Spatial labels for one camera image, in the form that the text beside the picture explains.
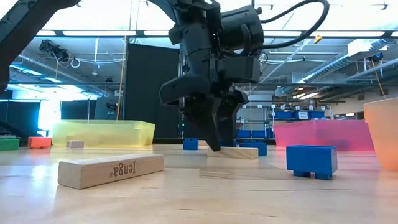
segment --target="yellow translucent bin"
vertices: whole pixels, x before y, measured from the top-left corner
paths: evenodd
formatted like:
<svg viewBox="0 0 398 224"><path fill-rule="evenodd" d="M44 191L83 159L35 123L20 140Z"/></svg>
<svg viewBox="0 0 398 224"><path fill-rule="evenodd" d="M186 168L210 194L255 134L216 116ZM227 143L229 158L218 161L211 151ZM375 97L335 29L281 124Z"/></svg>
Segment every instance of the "yellow translucent bin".
<svg viewBox="0 0 398 224"><path fill-rule="evenodd" d="M398 170L398 98L375 101L364 105L374 150L380 165Z"/></svg>
<svg viewBox="0 0 398 224"><path fill-rule="evenodd" d="M152 144L155 125L143 121L65 120L52 130L55 147L81 140L85 147L137 147Z"/></svg>

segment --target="wooden surface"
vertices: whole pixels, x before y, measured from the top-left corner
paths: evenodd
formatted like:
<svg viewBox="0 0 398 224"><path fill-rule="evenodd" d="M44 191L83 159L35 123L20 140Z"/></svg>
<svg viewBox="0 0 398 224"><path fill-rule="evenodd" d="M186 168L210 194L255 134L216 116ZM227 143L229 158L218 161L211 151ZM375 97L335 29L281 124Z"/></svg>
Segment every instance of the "wooden surface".
<svg viewBox="0 0 398 224"><path fill-rule="evenodd" d="M218 152L213 152L213 150L209 149L207 156L235 159L257 159L259 157L259 149L245 147L221 147L221 150Z"/></svg>
<svg viewBox="0 0 398 224"><path fill-rule="evenodd" d="M293 177L272 146L255 160L206 150L0 152L0 223L397 223L398 173L374 153L339 152L329 181ZM165 170L83 190L57 184L59 161L132 153L163 154Z"/></svg>
<svg viewBox="0 0 398 224"><path fill-rule="evenodd" d="M58 167L58 183L66 187L85 189L163 169L164 156L160 154L131 154L61 161Z"/></svg>

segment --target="wooden block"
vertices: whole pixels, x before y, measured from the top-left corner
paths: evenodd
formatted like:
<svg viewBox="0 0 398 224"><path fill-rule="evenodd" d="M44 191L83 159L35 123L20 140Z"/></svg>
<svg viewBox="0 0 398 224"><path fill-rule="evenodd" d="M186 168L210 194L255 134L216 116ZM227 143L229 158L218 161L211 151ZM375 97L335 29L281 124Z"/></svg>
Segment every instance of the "wooden block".
<svg viewBox="0 0 398 224"><path fill-rule="evenodd" d="M60 162L58 183L75 189L124 180L162 171L164 157L160 154L133 154L100 159Z"/></svg>
<svg viewBox="0 0 398 224"><path fill-rule="evenodd" d="M198 146L209 146L205 140L199 140Z"/></svg>
<svg viewBox="0 0 398 224"><path fill-rule="evenodd" d="M67 147L72 149L81 149L85 147L85 142L79 140L69 140L67 141Z"/></svg>
<svg viewBox="0 0 398 224"><path fill-rule="evenodd" d="M245 147L221 147L221 150L218 152L213 152L211 149L209 149L207 151L207 156L235 159L257 159L259 157L259 149Z"/></svg>
<svg viewBox="0 0 398 224"><path fill-rule="evenodd" d="M51 147L50 137L29 137L27 139L27 146L30 149L40 149Z"/></svg>

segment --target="translucent plastic bin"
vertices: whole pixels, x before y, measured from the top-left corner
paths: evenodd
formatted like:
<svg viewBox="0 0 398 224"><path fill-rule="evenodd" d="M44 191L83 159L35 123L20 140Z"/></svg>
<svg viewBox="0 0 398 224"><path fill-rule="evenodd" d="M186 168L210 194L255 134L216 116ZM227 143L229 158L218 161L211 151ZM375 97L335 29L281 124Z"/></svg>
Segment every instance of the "translucent plastic bin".
<svg viewBox="0 0 398 224"><path fill-rule="evenodd" d="M85 147L137 147L152 144L155 125L143 121L65 120L53 127L55 147L81 140Z"/></svg>
<svg viewBox="0 0 398 224"><path fill-rule="evenodd" d="M371 132L380 165L398 170L398 98L364 105L365 121Z"/></svg>
<svg viewBox="0 0 398 224"><path fill-rule="evenodd" d="M274 126L277 146L335 146L337 151L374 151L365 121L301 121Z"/></svg>

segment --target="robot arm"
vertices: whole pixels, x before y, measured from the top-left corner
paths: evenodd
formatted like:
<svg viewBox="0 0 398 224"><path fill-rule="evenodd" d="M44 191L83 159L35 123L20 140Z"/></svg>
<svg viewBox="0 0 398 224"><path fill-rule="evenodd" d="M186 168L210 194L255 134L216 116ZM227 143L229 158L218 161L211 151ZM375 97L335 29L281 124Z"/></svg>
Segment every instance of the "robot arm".
<svg viewBox="0 0 398 224"><path fill-rule="evenodd" d="M304 0L291 9L267 21L274 21L294 9L311 2L324 5L321 18L308 32L277 45L263 45L264 31L259 14L245 6L220 13L215 0L150 0L175 22L169 31L173 44L180 44L186 58L184 75L162 85L163 104L179 105L181 112L205 135L214 151L220 150L220 140L227 146L234 144L236 112L249 102L248 96L234 89L235 83L257 83L260 64L253 57L261 49L286 47L307 38L328 14L327 0ZM240 54L234 50L243 49Z"/></svg>

